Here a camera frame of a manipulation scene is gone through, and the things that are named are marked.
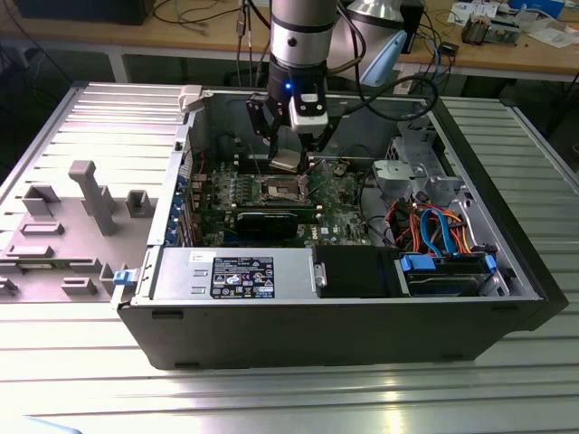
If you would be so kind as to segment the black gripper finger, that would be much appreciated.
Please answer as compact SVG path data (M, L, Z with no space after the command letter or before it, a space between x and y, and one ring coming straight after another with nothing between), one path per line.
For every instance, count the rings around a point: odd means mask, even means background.
M246 108L254 134L269 143L268 159L272 160L279 150L278 133L284 121L284 110L270 96L250 96L246 100ZM272 115L270 124L265 118L265 109Z
M300 159L306 160L308 153L321 152L325 149L330 139L334 135L339 125L339 117L330 117L328 124L323 129L323 132L314 137L311 133L300 134L299 140L301 143Z

